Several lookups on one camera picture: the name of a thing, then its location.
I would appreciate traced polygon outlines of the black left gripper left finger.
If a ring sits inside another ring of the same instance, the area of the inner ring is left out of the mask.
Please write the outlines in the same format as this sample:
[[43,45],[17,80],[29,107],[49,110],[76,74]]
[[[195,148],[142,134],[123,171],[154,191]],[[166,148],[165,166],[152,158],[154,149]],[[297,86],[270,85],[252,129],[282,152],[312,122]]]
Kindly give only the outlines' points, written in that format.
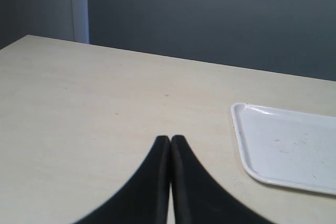
[[167,223],[170,146],[167,136],[157,136],[133,176],[110,199],[77,223]]

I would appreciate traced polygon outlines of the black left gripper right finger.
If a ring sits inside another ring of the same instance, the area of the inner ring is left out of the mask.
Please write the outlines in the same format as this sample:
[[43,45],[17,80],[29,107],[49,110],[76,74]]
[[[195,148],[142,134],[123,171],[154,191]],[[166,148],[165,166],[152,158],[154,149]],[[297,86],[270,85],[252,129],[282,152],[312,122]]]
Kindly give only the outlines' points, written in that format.
[[172,137],[171,161],[176,223],[271,223],[228,193],[182,135]]

